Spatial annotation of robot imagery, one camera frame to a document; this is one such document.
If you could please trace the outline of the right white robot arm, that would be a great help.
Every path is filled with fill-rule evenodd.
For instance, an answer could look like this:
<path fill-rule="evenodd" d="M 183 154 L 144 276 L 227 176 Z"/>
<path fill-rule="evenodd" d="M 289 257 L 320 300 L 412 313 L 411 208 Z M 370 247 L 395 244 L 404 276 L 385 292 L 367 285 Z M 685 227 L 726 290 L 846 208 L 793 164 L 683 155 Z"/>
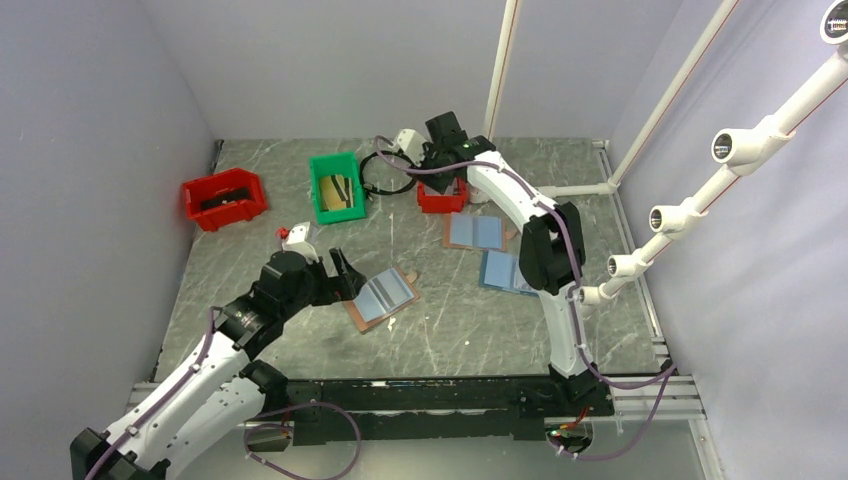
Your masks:
<path fill-rule="evenodd" d="M 456 178 L 481 191 L 520 230 L 518 267 L 538 294 L 550 341 L 551 401 L 574 415 L 608 386 L 594 374 L 595 363 L 582 337 L 575 300 L 586 260 L 577 207 L 543 195 L 521 177 L 485 136 L 469 136 L 454 112 L 426 121 L 428 139 L 415 178 L 444 192 Z"/>

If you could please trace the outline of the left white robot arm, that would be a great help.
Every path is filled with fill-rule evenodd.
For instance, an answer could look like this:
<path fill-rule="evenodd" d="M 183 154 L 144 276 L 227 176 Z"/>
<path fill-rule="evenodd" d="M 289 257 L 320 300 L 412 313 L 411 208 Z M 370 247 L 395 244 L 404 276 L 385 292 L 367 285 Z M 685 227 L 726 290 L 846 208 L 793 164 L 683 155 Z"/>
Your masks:
<path fill-rule="evenodd" d="M 272 420 L 287 406 L 287 379 L 259 360 L 306 307 L 354 299 L 366 278 L 333 248 L 336 275 L 304 250 L 274 253 L 247 293 L 211 307 L 199 344 L 152 393 L 104 431 L 70 445 L 75 479 L 176 479 L 237 424 Z"/>

